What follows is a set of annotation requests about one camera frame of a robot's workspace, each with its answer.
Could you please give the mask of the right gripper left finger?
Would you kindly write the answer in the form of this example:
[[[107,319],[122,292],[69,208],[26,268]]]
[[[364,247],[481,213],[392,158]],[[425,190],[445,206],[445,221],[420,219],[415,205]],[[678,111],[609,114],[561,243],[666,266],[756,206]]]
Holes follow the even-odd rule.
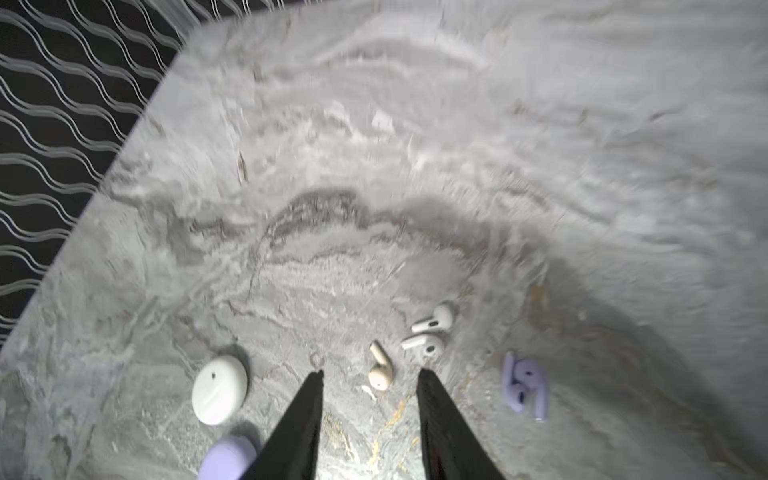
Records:
[[[323,413],[324,373],[311,372],[262,451],[241,479],[305,479],[316,476]]]

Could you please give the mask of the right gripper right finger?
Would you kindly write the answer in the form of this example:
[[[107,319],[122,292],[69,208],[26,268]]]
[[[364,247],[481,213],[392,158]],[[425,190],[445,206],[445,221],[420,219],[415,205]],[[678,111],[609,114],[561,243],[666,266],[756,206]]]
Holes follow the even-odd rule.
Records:
[[[420,370],[417,398],[427,479],[503,479],[434,371]]]

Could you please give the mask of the beige earbud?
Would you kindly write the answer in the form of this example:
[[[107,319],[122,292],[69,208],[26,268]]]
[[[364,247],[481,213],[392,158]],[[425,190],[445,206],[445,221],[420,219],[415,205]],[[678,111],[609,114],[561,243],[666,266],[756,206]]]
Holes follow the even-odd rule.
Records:
[[[378,341],[374,340],[369,345],[369,350],[375,360],[375,365],[368,374],[369,383],[375,390],[386,391],[394,383],[393,364]]]

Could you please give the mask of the purple round charging case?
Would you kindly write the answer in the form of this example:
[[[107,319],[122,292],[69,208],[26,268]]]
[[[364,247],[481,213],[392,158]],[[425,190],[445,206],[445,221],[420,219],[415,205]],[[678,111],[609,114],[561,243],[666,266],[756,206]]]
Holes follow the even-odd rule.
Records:
[[[257,457],[257,450],[246,437],[228,435],[206,452],[198,480],[238,480]]]

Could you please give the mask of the white round charging case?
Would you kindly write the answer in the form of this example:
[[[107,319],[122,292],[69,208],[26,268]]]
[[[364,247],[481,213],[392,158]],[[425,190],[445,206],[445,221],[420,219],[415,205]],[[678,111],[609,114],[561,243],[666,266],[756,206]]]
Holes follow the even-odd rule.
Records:
[[[194,414],[205,425],[222,424],[240,409],[247,391],[242,362],[231,355],[214,358],[195,378],[191,393]]]

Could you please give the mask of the purple earbud left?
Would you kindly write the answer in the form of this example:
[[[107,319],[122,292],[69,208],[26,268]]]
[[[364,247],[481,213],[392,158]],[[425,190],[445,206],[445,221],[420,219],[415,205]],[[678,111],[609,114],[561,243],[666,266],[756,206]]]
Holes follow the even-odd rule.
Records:
[[[515,378],[515,365],[514,354],[507,352],[502,367],[501,390],[507,406],[516,413],[522,413],[525,410],[528,388]]]

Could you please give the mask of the purple earbud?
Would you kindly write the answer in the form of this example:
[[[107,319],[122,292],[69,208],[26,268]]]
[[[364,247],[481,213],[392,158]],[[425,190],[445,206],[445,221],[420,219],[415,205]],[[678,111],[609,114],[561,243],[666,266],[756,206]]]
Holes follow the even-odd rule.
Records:
[[[528,388],[515,378],[515,365],[514,354],[507,352],[502,367],[501,390],[507,406],[516,413],[522,413],[525,410]]]
[[[519,387],[515,397],[518,403],[523,407],[532,405],[535,419],[546,422],[549,413],[549,386],[543,369],[532,358],[522,359],[514,367],[514,380]]]

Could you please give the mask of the white earbud lower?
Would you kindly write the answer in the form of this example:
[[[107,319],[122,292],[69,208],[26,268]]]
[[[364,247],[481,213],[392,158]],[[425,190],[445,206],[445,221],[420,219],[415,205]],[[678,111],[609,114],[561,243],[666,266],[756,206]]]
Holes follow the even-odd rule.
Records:
[[[445,342],[437,335],[422,333],[405,338],[401,348],[425,358],[435,358],[444,352]]]

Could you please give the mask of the white earbud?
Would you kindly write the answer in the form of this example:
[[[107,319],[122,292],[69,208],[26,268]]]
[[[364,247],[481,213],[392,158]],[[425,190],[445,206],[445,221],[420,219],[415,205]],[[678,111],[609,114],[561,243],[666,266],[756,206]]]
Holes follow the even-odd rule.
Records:
[[[445,342],[437,335],[422,333],[405,338],[401,348],[425,358],[435,358],[444,352]]]
[[[446,303],[441,303],[435,307],[432,314],[411,326],[411,332],[422,334],[433,331],[448,331],[455,323],[453,309]]]

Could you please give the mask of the purple earbud right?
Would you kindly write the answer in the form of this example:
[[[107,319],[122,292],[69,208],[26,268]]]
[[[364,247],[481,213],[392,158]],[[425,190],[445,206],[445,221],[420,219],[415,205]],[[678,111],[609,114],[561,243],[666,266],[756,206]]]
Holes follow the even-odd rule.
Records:
[[[519,387],[515,397],[518,403],[523,407],[532,405],[535,419],[546,422],[549,413],[549,386],[543,369],[532,358],[522,359],[514,367],[514,380]]]

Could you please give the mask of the white earbud upper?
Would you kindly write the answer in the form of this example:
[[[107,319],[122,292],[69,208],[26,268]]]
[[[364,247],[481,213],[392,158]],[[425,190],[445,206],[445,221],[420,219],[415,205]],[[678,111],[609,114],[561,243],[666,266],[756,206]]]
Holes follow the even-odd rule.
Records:
[[[411,332],[422,334],[433,331],[448,331],[455,323],[453,309],[446,303],[441,303],[435,307],[432,314],[411,326]]]

